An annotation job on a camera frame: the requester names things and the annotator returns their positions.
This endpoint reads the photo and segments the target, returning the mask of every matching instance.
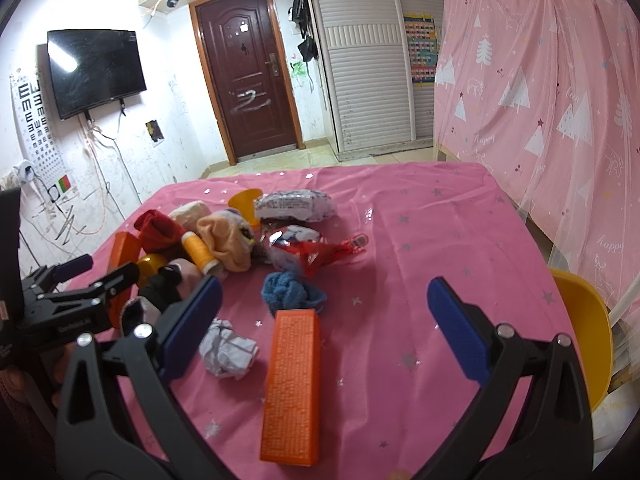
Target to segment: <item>tiled floor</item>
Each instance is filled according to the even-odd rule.
[[[243,173],[260,171],[306,170],[306,168],[326,168],[328,166],[361,166],[363,164],[395,164],[397,162],[431,162],[432,148],[411,150],[410,152],[393,153],[392,155],[366,156],[346,162],[338,162],[328,144],[309,148],[308,150],[292,150],[276,155],[264,156],[240,162],[224,170],[214,171],[209,178],[215,176],[235,176]]]

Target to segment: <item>wall-mounted tv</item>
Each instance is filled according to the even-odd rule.
[[[47,51],[60,119],[146,90],[131,30],[50,30]]]

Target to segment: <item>snack bag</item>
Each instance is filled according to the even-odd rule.
[[[254,200],[256,218],[295,218],[321,222],[334,216],[338,208],[327,193],[314,189],[275,191]]]
[[[332,244],[318,231],[298,225],[277,229],[264,239],[268,258],[277,269],[308,278],[320,267],[363,252],[368,242],[367,235],[359,234]]]

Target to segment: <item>yellow cup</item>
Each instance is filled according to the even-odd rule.
[[[238,209],[242,217],[252,228],[258,227],[260,221],[255,217],[254,200],[262,196],[261,189],[246,189],[229,199],[229,207]]]
[[[147,254],[138,261],[138,269],[140,269],[140,278],[136,285],[138,288],[146,286],[146,280],[158,273],[160,267],[164,267],[168,263],[167,259],[161,254]]]

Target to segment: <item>orange foam block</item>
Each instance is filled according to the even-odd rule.
[[[260,460],[311,466],[320,447],[320,323],[315,310],[279,310],[267,374]]]
[[[140,240],[134,235],[126,231],[117,232],[111,255],[109,257],[109,266],[107,272],[117,269],[119,266],[128,262],[136,262],[140,257]],[[109,321],[114,328],[120,328],[120,313],[122,307],[131,297],[131,288],[123,290],[120,294],[111,298],[109,304]]]

